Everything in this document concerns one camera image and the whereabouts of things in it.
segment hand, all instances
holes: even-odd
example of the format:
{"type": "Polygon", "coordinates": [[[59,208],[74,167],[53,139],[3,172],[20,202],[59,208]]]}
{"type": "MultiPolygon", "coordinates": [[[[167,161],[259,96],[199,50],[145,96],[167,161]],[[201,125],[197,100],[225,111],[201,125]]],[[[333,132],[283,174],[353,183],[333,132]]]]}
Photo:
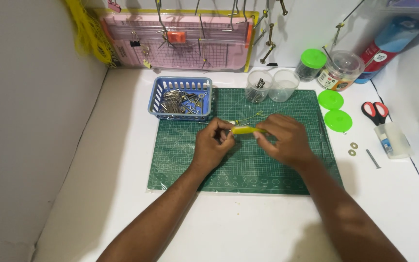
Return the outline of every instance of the hand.
{"type": "Polygon", "coordinates": [[[190,167],[195,167],[205,173],[205,176],[216,168],[226,153],[236,144],[229,132],[234,125],[215,117],[207,126],[196,134],[195,154],[190,167]]]}
{"type": "Polygon", "coordinates": [[[265,129],[277,138],[273,145],[261,133],[253,133],[258,145],[270,157],[282,164],[298,171],[316,159],[308,145],[305,127],[292,117],[279,114],[270,115],[264,122],[259,122],[257,128],[265,129]]]}

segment yellow string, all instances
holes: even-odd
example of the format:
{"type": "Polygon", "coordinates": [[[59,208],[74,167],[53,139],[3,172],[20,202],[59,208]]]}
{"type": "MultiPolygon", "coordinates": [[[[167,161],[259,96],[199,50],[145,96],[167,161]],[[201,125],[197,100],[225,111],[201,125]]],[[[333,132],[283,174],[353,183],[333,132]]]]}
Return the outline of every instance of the yellow string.
{"type": "Polygon", "coordinates": [[[77,25],[75,50],[80,55],[93,53],[101,62],[115,67],[112,62],[111,44],[98,21],[87,13],[81,0],[65,0],[77,25]]]}
{"type": "Polygon", "coordinates": [[[246,121],[246,120],[251,119],[251,118],[253,118],[253,117],[255,117],[255,116],[264,116],[264,117],[268,117],[268,116],[265,116],[265,115],[262,115],[262,114],[263,114],[263,111],[261,110],[261,111],[259,111],[258,113],[256,113],[255,115],[250,116],[250,117],[248,117],[248,118],[246,118],[246,119],[242,119],[242,120],[232,120],[232,121],[236,122],[236,124],[239,124],[239,122],[246,121]]]}

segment clear plastic container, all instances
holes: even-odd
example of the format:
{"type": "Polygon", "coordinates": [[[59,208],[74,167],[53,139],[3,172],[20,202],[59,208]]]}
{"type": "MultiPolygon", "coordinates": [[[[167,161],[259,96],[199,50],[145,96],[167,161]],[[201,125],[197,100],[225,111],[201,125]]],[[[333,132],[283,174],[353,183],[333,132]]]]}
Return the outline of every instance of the clear plastic container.
{"type": "Polygon", "coordinates": [[[330,52],[326,66],[318,76],[318,83],[325,89],[342,91],[353,84],[353,81],[363,73],[364,62],[350,51],[338,50],[330,52]]]}
{"type": "Polygon", "coordinates": [[[300,84],[298,74],[292,70],[282,69],[274,74],[274,83],[269,91],[269,97],[274,102],[285,102],[300,84]]]}
{"type": "Polygon", "coordinates": [[[273,80],[271,74],[266,70],[254,70],[248,75],[247,87],[245,88],[245,98],[252,103],[261,103],[268,96],[273,80]],[[264,82],[261,86],[257,85],[260,80],[264,82]]]}
{"type": "Polygon", "coordinates": [[[390,122],[379,125],[374,128],[374,132],[381,141],[388,158],[408,158],[413,155],[407,138],[397,123],[390,122]]]}
{"type": "Polygon", "coordinates": [[[318,49],[307,49],[302,53],[300,62],[295,68],[300,81],[309,82],[318,75],[319,71],[326,64],[326,55],[318,49]]]}

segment pink ruler board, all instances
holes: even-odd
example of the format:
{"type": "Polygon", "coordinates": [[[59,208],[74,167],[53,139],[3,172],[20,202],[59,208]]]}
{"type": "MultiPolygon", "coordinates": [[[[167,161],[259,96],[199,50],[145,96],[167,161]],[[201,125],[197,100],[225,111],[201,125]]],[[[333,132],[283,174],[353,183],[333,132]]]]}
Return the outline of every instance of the pink ruler board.
{"type": "Polygon", "coordinates": [[[158,14],[110,13],[102,15],[102,25],[121,63],[143,66],[143,60],[155,68],[194,70],[239,70],[249,54],[253,19],[166,14],[161,20],[168,30],[168,44],[158,14]]]}

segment blue plastic basket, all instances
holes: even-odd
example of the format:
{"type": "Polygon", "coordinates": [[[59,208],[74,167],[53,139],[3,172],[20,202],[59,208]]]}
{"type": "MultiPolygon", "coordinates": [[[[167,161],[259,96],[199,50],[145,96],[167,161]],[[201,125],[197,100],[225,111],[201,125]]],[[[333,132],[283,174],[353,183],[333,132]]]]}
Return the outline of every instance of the blue plastic basket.
{"type": "Polygon", "coordinates": [[[153,91],[148,103],[148,113],[159,119],[206,121],[211,112],[211,93],[213,81],[207,77],[159,76],[154,80],[153,91]],[[162,96],[172,90],[204,94],[203,109],[200,114],[164,113],[161,107],[162,96]]]}

